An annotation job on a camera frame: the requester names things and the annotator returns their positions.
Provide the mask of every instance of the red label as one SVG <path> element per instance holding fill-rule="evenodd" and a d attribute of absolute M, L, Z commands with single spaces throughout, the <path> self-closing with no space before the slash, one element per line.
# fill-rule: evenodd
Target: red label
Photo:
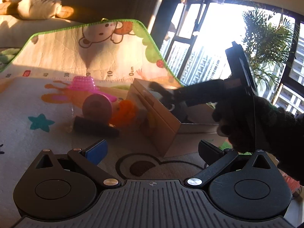
<path fill-rule="evenodd" d="M 26 71 L 24 71 L 22 76 L 28 77 L 30 75 L 30 73 L 31 73 L 31 70 L 26 70 Z"/>

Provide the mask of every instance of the blue gripper pad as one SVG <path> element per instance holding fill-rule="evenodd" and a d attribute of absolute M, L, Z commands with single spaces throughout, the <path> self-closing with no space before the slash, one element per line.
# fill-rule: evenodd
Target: blue gripper pad
<path fill-rule="evenodd" d="M 106 140 L 100 140 L 97 143 L 90 146 L 85 152 L 85 158 L 92 162 L 94 165 L 98 165 L 101 160 L 108 153 L 108 144 Z"/>

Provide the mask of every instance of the orange toy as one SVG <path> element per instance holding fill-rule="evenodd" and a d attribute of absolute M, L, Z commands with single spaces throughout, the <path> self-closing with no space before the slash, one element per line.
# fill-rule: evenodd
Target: orange toy
<path fill-rule="evenodd" d="M 130 125 L 136 116 L 137 108 L 130 100 L 122 100 L 119 109 L 114 111 L 109 123 L 116 127 Z"/>

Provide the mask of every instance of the metal screw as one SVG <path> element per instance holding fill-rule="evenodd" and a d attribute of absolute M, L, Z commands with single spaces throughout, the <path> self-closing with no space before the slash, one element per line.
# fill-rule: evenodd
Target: metal screw
<path fill-rule="evenodd" d="M 175 105 L 174 104 L 171 104 L 171 108 L 170 109 L 168 109 L 168 111 L 173 111 L 175 109 Z"/>
<path fill-rule="evenodd" d="M 187 183 L 189 185 L 197 186 L 197 185 L 201 185 L 203 182 L 198 178 L 190 178 L 187 180 Z"/>
<path fill-rule="evenodd" d="M 108 186 L 114 186 L 114 185 L 118 184 L 118 180 L 114 179 L 114 178 L 108 178 L 103 181 L 103 184 L 108 185 Z"/>

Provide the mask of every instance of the ridged black surface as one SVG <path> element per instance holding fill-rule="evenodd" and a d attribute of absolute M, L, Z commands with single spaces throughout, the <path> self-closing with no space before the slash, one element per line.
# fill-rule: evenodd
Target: ridged black surface
<path fill-rule="evenodd" d="M 222 214 L 197 189 L 178 180 L 127 180 L 105 190 L 86 213 L 60 222 L 23 218 L 16 228 L 291 228 L 283 218 L 246 222 Z"/>

